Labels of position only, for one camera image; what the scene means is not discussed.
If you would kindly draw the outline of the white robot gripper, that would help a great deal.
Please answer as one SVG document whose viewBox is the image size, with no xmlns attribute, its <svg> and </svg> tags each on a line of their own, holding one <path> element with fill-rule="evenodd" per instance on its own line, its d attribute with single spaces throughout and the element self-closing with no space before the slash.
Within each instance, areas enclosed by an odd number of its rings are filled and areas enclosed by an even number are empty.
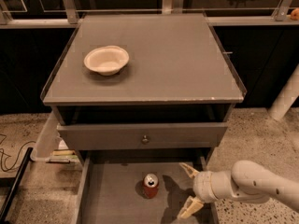
<svg viewBox="0 0 299 224">
<path fill-rule="evenodd" d="M 214 203 L 220 199 L 232 198 L 234 184 L 230 171 L 199 172 L 185 162 L 179 166 L 193 180 L 193 191 L 196 197 L 189 196 L 180 209 L 177 218 L 186 219 L 203 208 L 204 203 Z"/>
</svg>

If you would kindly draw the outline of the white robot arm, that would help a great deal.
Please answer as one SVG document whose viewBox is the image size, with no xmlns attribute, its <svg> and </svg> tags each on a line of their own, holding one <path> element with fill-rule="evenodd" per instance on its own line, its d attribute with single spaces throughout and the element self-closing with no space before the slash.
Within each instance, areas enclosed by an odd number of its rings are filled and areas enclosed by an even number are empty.
<svg viewBox="0 0 299 224">
<path fill-rule="evenodd" d="M 237 109 L 228 134 L 212 155 L 215 171 L 181 167 L 193 180 L 195 195 L 178 216 L 190 217 L 206 203 L 230 200 L 265 203 L 275 199 L 298 210 L 298 71 L 294 71 L 270 109 Z"/>
</svg>

